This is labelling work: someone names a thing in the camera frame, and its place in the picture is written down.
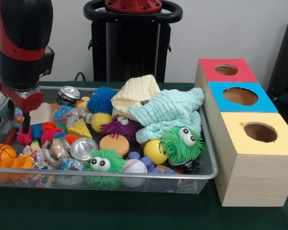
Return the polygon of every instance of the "yellow box top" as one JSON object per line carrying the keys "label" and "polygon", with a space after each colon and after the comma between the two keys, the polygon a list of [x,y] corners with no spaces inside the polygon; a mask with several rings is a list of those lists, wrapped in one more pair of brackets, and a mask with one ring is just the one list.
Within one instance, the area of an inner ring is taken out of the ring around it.
{"label": "yellow box top", "polygon": [[288,155],[288,125],[280,114],[221,112],[221,116],[238,154]]}

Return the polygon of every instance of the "metal basket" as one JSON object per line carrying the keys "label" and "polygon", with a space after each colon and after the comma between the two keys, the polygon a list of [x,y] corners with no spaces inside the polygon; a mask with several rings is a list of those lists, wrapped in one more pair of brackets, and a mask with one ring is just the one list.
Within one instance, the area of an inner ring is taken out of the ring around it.
{"label": "metal basket", "polygon": [[[45,102],[55,103],[60,87],[41,87],[45,95]],[[78,88],[81,96],[90,96],[94,89]],[[12,127],[7,119],[7,99],[0,99],[0,143]],[[87,183],[93,176],[117,178],[119,186],[114,191],[137,192],[171,192],[198,194],[209,179],[217,174],[217,165],[213,151],[208,126],[202,108],[199,109],[202,122],[202,135],[204,149],[198,158],[201,167],[193,174],[141,174],[141,173],[112,173],[112,172],[85,172],[85,171],[61,171],[61,170],[34,170],[0,168],[0,187],[26,187],[26,188],[52,188],[52,189],[79,189],[79,190],[107,190]],[[94,140],[99,143],[102,136],[92,133]],[[12,143],[17,153],[21,153],[24,146],[16,141]],[[131,150],[143,154],[138,145],[131,145]]]}

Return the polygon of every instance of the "shape sorter box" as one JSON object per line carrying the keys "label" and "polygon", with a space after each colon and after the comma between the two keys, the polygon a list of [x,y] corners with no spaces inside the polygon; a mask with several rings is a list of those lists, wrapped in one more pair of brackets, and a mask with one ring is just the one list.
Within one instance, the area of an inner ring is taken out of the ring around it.
{"label": "shape sorter box", "polygon": [[206,93],[208,82],[258,82],[244,59],[200,58],[197,63],[195,87]]}
{"label": "shape sorter box", "polygon": [[288,126],[278,113],[221,112],[214,142],[222,206],[281,207],[288,196]]}
{"label": "shape sorter box", "polygon": [[208,85],[203,106],[212,143],[221,111],[278,112],[259,83],[209,82]]}

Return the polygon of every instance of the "light blue towel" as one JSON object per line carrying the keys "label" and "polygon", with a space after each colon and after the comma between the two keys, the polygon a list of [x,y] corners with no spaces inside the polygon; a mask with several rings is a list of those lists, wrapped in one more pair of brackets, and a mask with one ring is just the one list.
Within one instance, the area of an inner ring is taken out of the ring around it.
{"label": "light blue towel", "polygon": [[129,112],[145,126],[136,133],[139,143],[160,139],[171,126],[187,127],[201,132],[201,118],[196,111],[203,104],[201,88],[188,92],[163,90],[143,106],[131,106]]}

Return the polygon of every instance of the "yellow ball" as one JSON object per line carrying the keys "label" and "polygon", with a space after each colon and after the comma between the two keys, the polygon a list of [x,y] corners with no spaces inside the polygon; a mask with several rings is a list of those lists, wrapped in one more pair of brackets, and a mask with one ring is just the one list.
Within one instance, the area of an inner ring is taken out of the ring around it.
{"label": "yellow ball", "polygon": [[97,133],[101,133],[100,126],[110,124],[112,122],[112,116],[104,113],[93,114],[91,118],[91,126]]}
{"label": "yellow ball", "polygon": [[144,156],[151,158],[154,164],[162,164],[168,159],[159,139],[147,142],[144,147]]}

